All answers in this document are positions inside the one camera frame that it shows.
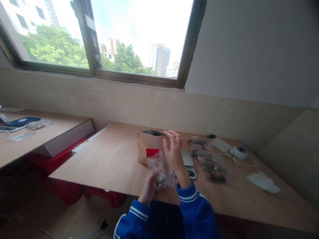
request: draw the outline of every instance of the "brown paper bag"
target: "brown paper bag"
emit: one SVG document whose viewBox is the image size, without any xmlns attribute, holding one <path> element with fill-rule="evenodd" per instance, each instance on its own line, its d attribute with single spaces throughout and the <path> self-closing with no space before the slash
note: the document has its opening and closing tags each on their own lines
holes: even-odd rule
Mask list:
<svg viewBox="0 0 319 239">
<path fill-rule="evenodd" d="M 163 148 L 163 139 L 166 139 L 167 145 L 170 148 L 170 139 L 169 137 L 156 130 L 147 130 L 143 132 L 138 132 L 139 136 L 139 155 L 137 161 L 139 163 L 146 164 L 147 153 L 146 149 L 159 149 L 164 153 Z"/>
</svg>

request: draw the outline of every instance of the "hand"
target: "hand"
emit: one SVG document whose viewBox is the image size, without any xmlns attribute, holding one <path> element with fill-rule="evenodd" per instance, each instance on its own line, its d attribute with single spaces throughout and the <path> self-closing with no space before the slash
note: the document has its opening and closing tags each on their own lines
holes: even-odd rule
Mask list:
<svg viewBox="0 0 319 239">
<path fill-rule="evenodd" d="M 152 169 L 146 177 L 142 193 L 138 199 L 140 203 L 143 203 L 146 206 L 151 203 L 156 191 L 158 190 L 158 186 L 156 185 L 156 180 L 154 178 L 156 175 L 158 175 L 158 173 L 155 169 Z"/>
<path fill-rule="evenodd" d="M 182 189 L 186 189 L 191 186 L 192 182 L 190 180 L 189 173 L 186 171 L 182 157 L 183 139 L 178 133 L 171 130 L 169 130 L 168 132 L 164 131 L 164 133 L 170 139 L 170 149 L 168 148 L 166 139 L 163 140 L 163 148 L 166 159 L 169 165 L 174 170 L 175 175 L 178 178 L 180 187 Z"/>
</svg>

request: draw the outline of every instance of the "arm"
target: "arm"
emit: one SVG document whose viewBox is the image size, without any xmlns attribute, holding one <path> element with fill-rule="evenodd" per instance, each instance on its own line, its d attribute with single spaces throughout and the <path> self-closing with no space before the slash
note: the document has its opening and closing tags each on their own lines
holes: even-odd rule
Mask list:
<svg viewBox="0 0 319 239">
<path fill-rule="evenodd" d="M 138 200 L 133 200 L 129 213 L 123 214 L 114 230 L 114 238 L 145 238 L 146 222 L 149 217 L 150 209 L 148 205 L 153 200 L 155 192 L 158 189 L 154 177 L 157 175 L 152 170 L 144 184 L 142 194 Z"/>
<path fill-rule="evenodd" d="M 165 131 L 165 133 L 170 137 L 171 142 L 169 149 L 164 140 L 165 155 L 179 181 L 176 188 L 184 217 L 185 237 L 220 238 L 215 226 L 215 213 L 210 202 L 196 190 L 185 169 L 181 153 L 182 139 L 174 131 Z"/>
</svg>

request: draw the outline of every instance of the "red stool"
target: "red stool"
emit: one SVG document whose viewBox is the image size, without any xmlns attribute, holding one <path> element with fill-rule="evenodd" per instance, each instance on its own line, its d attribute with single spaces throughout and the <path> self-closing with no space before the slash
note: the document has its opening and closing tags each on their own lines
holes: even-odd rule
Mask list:
<svg viewBox="0 0 319 239">
<path fill-rule="evenodd" d="M 112 191 L 107 192 L 103 189 L 90 187 L 90 186 L 84 186 L 84 196 L 86 198 L 90 198 L 91 195 L 96 195 L 98 197 L 109 200 L 113 208 L 121 207 L 124 204 L 126 199 L 126 195 L 122 193 L 116 193 Z"/>
<path fill-rule="evenodd" d="M 27 155 L 28 162 L 40 177 L 43 189 L 50 190 L 59 195 L 59 197 L 67 205 L 72 205 L 80 199 L 83 195 L 83 186 L 63 180 L 51 179 L 49 178 L 49 175 L 71 158 L 72 150 L 87 139 L 88 137 L 82 138 L 53 158 L 36 153 L 29 153 Z"/>
</svg>

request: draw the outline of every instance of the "high-rise building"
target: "high-rise building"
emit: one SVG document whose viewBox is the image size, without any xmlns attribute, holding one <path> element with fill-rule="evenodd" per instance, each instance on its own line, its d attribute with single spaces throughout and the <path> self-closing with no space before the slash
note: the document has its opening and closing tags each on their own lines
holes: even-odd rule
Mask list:
<svg viewBox="0 0 319 239">
<path fill-rule="evenodd" d="M 177 79 L 178 69 L 179 69 L 179 62 L 178 61 L 174 61 L 173 67 L 168 67 L 167 68 L 165 77 L 169 77 L 169 78 L 172 78 L 172 79 Z"/>
<path fill-rule="evenodd" d="M 114 54 L 117 54 L 117 48 L 120 47 L 119 39 L 107 39 L 107 43 L 100 43 L 100 51 L 105 57 L 109 58 L 111 62 L 114 62 Z"/>
<path fill-rule="evenodd" d="M 52 4 L 52 0 L 44 0 L 44 1 L 46 3 L 47 10 L 49 12 L 52 25 L 59 29 L 60 25 L 59 25 L 59 22 L 57 20 L 57 16 L 56 16 L 53 4 Z"/>
<path fill-rule="evenodd" d="M 35 33 L 37 25 L 59 28 L 51 0 L 0 0 L 16 32 Z"/>
<path fill-rule="evenodd" d="M 169 64 L 170 49 L 163 44 L 155 44 L 150 47 L 150 67 L 153 67 L 157 76 L 165 77 Z"/>
</svg>

